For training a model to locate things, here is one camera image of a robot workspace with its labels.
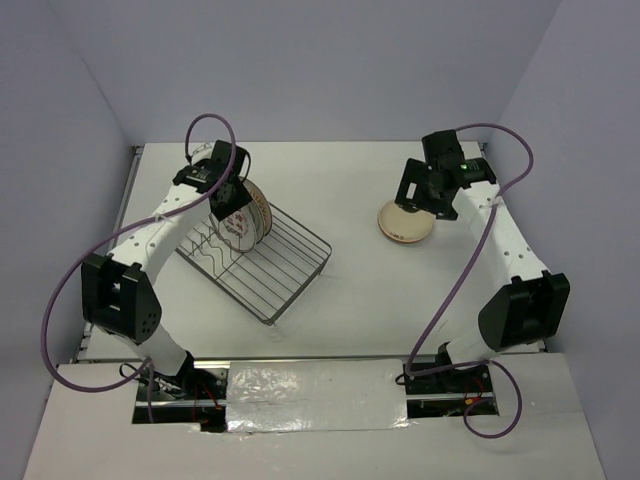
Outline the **white plate red lettering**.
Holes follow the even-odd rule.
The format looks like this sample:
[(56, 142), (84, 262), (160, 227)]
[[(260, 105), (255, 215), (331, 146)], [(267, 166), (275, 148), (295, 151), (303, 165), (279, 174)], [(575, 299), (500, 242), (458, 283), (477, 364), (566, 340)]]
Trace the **white plate red lettering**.
[(217, 230), (218, 238), (236, 252), (247, 253), (256, 245), (256, 227), (247, 207), (219, 221)]

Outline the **cream peach plate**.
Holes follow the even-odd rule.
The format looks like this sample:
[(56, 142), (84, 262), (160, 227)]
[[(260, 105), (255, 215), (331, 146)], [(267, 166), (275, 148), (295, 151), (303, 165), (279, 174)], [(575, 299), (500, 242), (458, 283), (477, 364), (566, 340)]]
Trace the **cream peach plate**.
[(377, 224), (387, 238), (398, 243), (413, 244), (430, 235), (435, 216), (423, 210), (405, 211), (390, 200), (379, 210)]

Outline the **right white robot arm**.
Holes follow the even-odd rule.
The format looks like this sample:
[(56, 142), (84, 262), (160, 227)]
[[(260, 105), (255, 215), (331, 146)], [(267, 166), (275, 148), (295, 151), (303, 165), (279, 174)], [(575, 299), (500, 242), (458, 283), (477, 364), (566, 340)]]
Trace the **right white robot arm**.
[(536, 256), (506, 206), (505, 193), (525, 173), (500, 184), (486, 159), (465, 157), (454, 129), (426, 135), (421, 144), (424, 157), (406, 162), (396, 204), (439, 220), (464, 222), (477, 245), (410, 355), (417, 356), (480, 257), (487, 259), (494, 284), (493, 296), (470, 326), (439, 346), (430, 370), (442, 389), (456, 391), (468, 381), (469, 368), (512, 347), (555, 336), (570, 283)]

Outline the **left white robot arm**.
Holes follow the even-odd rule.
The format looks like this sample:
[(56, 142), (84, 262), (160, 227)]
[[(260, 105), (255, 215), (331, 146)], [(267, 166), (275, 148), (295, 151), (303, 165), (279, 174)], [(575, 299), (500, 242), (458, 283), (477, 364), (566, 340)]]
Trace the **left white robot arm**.
[(191, 353), (161, 325), (154, 283), (173, 252), (201, 221), (224, 220), (251, 196), (240, 179), (247, 150), (218, 140), (207, 157), (180, 169), (162, 202), (139, 227), (105, 255), (91, 254), (81, 266), (82, 310), (94, 327), (149, 359), (160, 386), (185, 398), (205, 378)]

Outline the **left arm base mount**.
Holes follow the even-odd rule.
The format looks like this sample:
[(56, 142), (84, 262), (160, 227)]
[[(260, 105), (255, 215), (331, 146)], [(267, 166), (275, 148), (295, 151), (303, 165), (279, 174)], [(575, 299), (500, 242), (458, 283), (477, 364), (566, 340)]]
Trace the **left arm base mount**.
[(134, 425), (191, 425), (205, 433), (227, 430), (227, 368), (198, 369), (196, 379), (179, 387), (159, 373), (145, 370), (136, 378), (137, 391), (131, 423)]

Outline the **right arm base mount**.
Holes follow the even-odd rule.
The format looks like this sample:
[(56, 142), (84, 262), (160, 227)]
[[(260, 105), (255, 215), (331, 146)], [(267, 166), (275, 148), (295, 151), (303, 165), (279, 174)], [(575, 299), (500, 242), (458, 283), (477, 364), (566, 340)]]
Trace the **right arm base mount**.
[(491, 376), (486, 365), (451, 369), (427, 376), (401, 373), (395, 379), (406, 394), (409, 419), (462, 417), (469, 406), (470, 416), (495, 416)]

